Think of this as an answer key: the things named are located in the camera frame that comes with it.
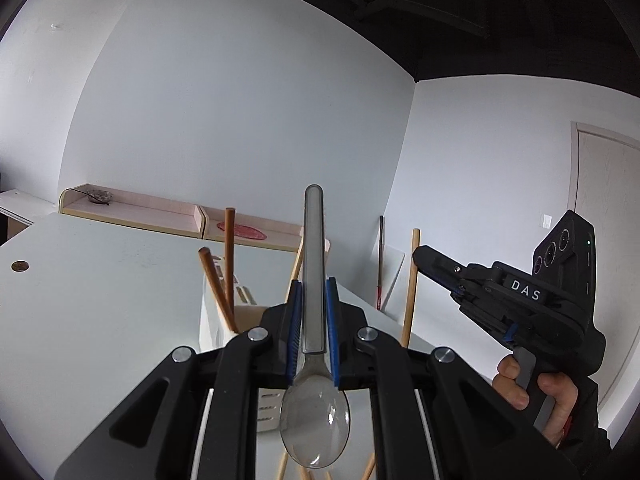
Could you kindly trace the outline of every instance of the metal screw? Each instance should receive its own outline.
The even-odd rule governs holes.
[[[447,346],[439,346],[433,351],[433,356],[439,363],[450,363],[455,359],[456,353]]]
[[[358,330],[358,339],[362,341],[373,341],[378,337],[378,331],[370,326],[363,326]]]
[[[249,339],[251,341],[262,341],[265,337],[269,335],[266,328],[261,326],[254,326],[251,330],[249,330]]]
[[[180,346],[172,352],[171,357],[177,363],[188,361],[191,359],[191,348]]]

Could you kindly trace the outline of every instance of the spoon bowl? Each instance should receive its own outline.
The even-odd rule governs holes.
[[[307,375],[285,392],[280,435],[293,460],[309,469],[335,462],[349,438],[351,413],[331,377]]]

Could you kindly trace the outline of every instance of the light switch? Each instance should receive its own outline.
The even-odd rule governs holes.
[[[540,215],[540,227],[551,229],[551,215]]]

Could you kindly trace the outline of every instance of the door frame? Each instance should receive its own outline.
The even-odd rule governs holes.
[[[640,140],[627,137],[605,128],[571,122],[571,177],[567,209],[575,211],[580,172],[580,132],[607,140],[613,140],[640,150]],[[598,404],[600,427],[605,428],[611,445],[615,445],[631,420],[640,402],[640,330],[616,378]]]

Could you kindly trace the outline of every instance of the white wall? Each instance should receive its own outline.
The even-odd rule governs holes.
[[[27,0],[0,41],[2,188],[58,201],[84,82],[130,0]]]
[[[418,83],[386,206],[386,243],[410,252],[411,229],[453,259],[529,270],[548,231],[540,215],[567,206],[571,121],[640,139],[640,99],[568,80],[468,76]],[[404,314],[405,262],[387,312]],[[414,332],[451,346],[493,377],[506,350],[460,314],[448,293],[418,279]]]
[[[134,0],[98,57],[59,188],[91,182],[302,223],[324,187],[329,271],[368,258],[415,84],[301,0]]]

